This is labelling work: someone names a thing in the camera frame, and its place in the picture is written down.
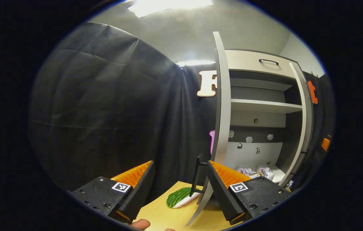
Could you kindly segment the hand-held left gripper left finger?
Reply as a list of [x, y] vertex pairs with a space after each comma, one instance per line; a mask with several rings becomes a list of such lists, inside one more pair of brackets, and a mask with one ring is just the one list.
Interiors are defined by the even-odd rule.
[[68, 193], [99, 214], [131, 224], [146, 203], [154, 176], [155, 162], [151, 160], [115, 177], [96, 177]]

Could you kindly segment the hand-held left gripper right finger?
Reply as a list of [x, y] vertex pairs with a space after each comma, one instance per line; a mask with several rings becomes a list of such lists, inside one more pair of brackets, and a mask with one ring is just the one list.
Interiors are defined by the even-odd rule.
[[211, 160], [206, 166], [213, 193], [230, 225], [263, 215], [291, 196], [266, 177], [251, 178]]

